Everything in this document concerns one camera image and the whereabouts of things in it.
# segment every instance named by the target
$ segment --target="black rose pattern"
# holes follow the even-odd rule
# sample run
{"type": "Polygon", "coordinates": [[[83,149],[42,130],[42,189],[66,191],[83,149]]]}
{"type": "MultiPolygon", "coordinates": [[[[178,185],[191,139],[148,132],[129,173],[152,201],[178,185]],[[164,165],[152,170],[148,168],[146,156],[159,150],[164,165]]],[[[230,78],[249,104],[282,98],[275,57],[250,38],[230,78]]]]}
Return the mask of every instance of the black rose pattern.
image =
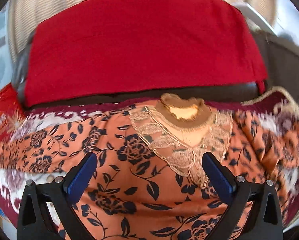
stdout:
{"type": "Polygon", "coordinates": [[[135,108],[136,108],[136,105],[133,104],[133,105],[127,106],[125,108],[120,108],[120,109],[117,109],[117,110],[111,110],[109,113],[110,113],[110,115],[122,113],[123,116],[126,116],[126,115],[129,115],[129,113],[128,113],[129,110],[132,110],[132,109],[135,109],[135,108]]]}
{"type": "Polygon", "coordinates": [[[96,144],[101,135],[106,135],[106,129],[99,129],[93,126],[88,134],[88,137],[82,142],[82,149],[84,153],[89,153],[96,150],[96,144]]]}
{"type": "Polygon", "coordinates": [[[73,133],[73,132],[70,133],[70,140],[71,140],[72,142],[75,141],[76,137],[77,137],[77,134],[76,134],[76,133],[73,133]]]}
{"type": "Polygon", "coordinates": [[[218,198],[218,195],[212,186],[211,182],[208,182],[208,186],[201,189],[203,199],[218,198]]]}
{"type": "Polygon", "coordinates": [[[88,204],[81,205],[82,216],[87,217],[88,214],[91,212],[91,208],[88,204]]]}
{"type": "Polygon", "coordinates": [[[48,132],[45,131],[45,130],[40,130],[40,131],[37,131],[36,133],[34,133],[31,136],[30,146],[32,146],[34,148],[41,147],[42,146],[42,140],[46,138],[47,134],[48,134],[48,132]]]}
{"type": "Polygon", "coordinates": [[[178,240],[204,240],[218,222],[219,218],[209,221],[196,220],[191,229],[184,230],[177,235],[178,240]]]}
{"type": "Polygon", "coordinates": [[[288,146],[285,144],[283,147],[283,153],[284,153],[284,159],[287,161],[293,161],[294,160],[294,156],[291,153],[290,149],[288,148],[288,146]]]}
{"type": "Polygon", "coordinates": [[[108,215],[123,213],[134,214],[136,212],[136,206],[131,201],[125,201],[120,198],[116,198],[114,195],[105,197],[98,193],[98,190],[88,192],[88,196],[95,204],[102,208],[108,215]]]}
{"type": "Polygon", "coordinates": [[[6,169],[8,170],[16,170],[16,164],[20,160],[20,158],[10,158],[8,160],[8,165],[6,166],[6,169]]]}
{"type": "Polygon", "coordinates": [[[33,163],[32,172],[34,173],[46,173],[48,168],[51,166],[52,158],[51,156],[43,156],[36,158],[35,163],[33,163]]]}
{"type": "Polygon", "coordinates": [[[189,185],[185,185],[182,187],[182,189],[180,190],[183,194],[187,193],[189,195],[193,195],[195,193],[195,189],[197,189],[197,185],[190,183],[189,185]]]}
{"type": "Polygon", "coordinates": [[[117,151],[117,156],[120,161],[128,160],[135,165],[142,161],[143,158],[149,160],[155,154],[137,134],[133,134],[125,138],[124,145],[117,151]]]}
{"type": "Polygon", "coordinates": [[[4,166],[4,155],[3,154],[0,154],[0,167],[3,167],[4,166]]]}
{"type": "Polygon", "coordinates": [[[262,140],[265,144],[265,153],[267,153],[271,147],[273,146],[273,135],[271,133],[263,133],[262,134],[262,140]]]}

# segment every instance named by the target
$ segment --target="orange floral fabric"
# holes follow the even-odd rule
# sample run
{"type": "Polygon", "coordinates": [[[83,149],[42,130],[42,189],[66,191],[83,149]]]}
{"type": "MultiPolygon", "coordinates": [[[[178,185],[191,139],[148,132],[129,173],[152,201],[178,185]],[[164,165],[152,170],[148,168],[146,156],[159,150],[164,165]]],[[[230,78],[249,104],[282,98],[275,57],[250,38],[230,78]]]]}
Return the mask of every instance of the orange floral fabric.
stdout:
{"type": "MultiPolygon", "coordinates": [[[[147,101],[1,143],[0,168],[69,171],[93,152],[97,169],[73,208],[96,239],[204,239],[227,205],[210,183],[200,188],[176,174],[131,126],[129,110],[155,104],[147,101]]],[[[298,150],[299,124],[279,138],[262,129],[257,116],[237,112],[222,165],[251,182],[275,177],[284,217],[288,195],[280,168],[297,166],[298,150]]],[[[250,208],[251,203],[233,237],[240,234],[250,208]]],[[[60,230],[65,234],[62,225],[60,230]]]]}

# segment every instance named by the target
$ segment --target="red fabric cover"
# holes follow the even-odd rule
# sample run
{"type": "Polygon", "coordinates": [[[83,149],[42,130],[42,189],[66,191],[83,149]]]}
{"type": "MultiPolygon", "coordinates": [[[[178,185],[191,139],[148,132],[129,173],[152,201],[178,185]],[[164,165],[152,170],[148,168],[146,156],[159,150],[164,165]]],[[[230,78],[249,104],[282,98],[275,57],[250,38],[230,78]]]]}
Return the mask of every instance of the red fabric cover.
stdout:
{"type": "Polygon", "coordinates": [[[33,106],[266,77],[242,14],[222,0],[86,0],[37,27],[25,98],[33,106]]]}

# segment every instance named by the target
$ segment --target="beige lace doily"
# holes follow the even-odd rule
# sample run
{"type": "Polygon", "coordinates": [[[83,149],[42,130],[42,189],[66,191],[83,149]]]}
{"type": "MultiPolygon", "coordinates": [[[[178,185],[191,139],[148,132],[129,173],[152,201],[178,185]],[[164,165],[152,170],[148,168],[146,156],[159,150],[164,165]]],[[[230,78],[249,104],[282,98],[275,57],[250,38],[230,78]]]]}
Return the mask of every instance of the beige lace doily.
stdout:
{"type": "Polygon", "coordinates": [[[202,157],[212,152],[219,162],[224,160],[232,134],[233,118],[231,114],[214,111],[214,122],[210,125],[201,142],[191,147],[170,133],[166,126],[182,130],[187,136],[201,127],[181,128],[168,122],[155,107],[145,106],[130,110],[131,124],[140,138],[151,150],[177,174],[190,177],[192,182],[205,188],[208,182],[202,168],[202,157]]]}

